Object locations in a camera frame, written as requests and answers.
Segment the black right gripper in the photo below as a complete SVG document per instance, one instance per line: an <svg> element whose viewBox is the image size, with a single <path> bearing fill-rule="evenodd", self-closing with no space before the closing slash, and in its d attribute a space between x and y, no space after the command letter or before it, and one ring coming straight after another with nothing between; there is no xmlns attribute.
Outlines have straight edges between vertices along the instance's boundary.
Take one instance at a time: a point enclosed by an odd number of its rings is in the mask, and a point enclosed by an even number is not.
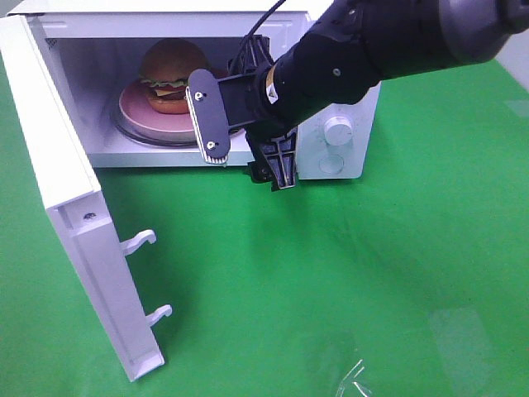
<svg viewBox="0 0 529 397"><path fill-rule="evenodd" d="M217 79L206 69L194 70L186 88L188 109L198 149L208 164L227 163L231 150L230 133L243 129L254 160L248 172L254 183L271 183L278 191L296 186L295 127L278 137L261 138L250 133L262 127L271 116L265 108L264 80L273 66L269 38L245 38L228 62L229 77Z"/></svg>

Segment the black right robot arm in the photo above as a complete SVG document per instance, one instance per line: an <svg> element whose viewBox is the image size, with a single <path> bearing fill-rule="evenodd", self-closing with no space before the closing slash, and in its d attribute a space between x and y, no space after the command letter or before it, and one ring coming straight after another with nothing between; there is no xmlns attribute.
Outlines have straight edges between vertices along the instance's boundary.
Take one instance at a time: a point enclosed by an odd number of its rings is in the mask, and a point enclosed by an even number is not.
<svg viewBox="0 0 529 397"><path fill-rule="evenodd" d="M335 1L278 59L256 31L228 75L191 73L186 99L198 149L223 164L244 130L250 176L293 187L298 126L330 104L358 103L378 83L491 60L528 28L525 1Z"/></svg>

